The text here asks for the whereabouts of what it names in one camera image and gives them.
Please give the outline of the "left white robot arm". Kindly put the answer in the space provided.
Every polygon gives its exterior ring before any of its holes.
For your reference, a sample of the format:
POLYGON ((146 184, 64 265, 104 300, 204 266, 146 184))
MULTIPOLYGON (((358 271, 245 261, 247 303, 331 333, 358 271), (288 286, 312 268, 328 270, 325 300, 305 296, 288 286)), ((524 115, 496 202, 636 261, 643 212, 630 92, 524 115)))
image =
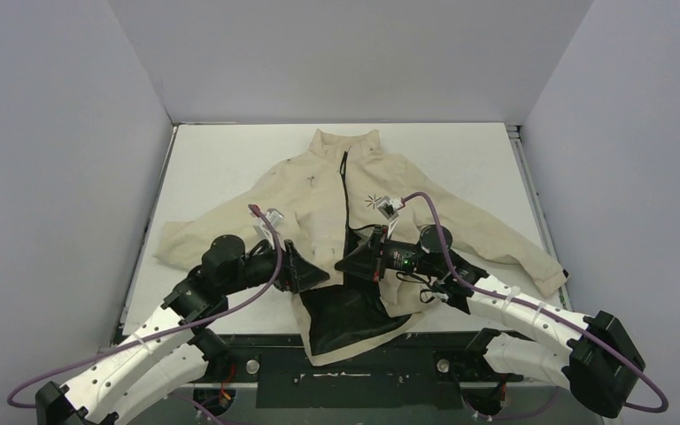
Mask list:
POLYGON ((291 240, 246 250, 240 237, 219 236, 118 352, 36 392, 37 421, 121 424, 184 383, 219 380, 234 371, 234 358, 208 321, 228 310, 228 296, 254 287, 296 294, 328 279, 291 240))

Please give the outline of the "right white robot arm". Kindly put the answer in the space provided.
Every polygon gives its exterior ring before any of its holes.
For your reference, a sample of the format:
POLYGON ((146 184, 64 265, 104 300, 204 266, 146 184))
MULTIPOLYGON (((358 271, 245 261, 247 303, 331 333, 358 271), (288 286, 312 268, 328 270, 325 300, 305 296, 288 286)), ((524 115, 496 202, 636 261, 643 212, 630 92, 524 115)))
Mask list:
POLYGON ((335 268, 373 282, 387 271, 425 275, 432 280, 430 291, 448 306, 517 332, 486 329, 472 341, 465 362, 479 379, 493 373, 535 378, 569 390, 600 416, 616 418, 645 369, 626 328, 611 313, 571 312, 522 293, 456 254, 446 228, 428 225, 417 243, 405 243, 376 226, 335 268))

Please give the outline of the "beige zip jacket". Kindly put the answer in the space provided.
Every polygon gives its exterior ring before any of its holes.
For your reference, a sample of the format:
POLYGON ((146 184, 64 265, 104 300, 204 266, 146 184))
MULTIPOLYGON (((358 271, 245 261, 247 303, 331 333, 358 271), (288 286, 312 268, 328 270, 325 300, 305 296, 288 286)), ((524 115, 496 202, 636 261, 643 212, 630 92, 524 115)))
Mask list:
POLYGON ((543 248, 442 188, 407 158, 384 152, 377 131, 356 136, 317 131, 306 152, 274 165, 250 190, 196 220, 169 221, 156 258, 189 270, 218 236, 240 236, 249 245, 258 241, 249 205, 279 210, 280 236, 329 275, 291 300, 307 357, 324 366, 389 342, 423 318, 419 286, 394 276, 373 282, 335 270, 336 262, 381 222, 376 200, 414 192, 426 193, 433 203, 418 201, 402 211, 394 232, 398 240, 416 241, 437 211, 456 252, 520 266, 546 297, 567 281, 567 271, 543 248))

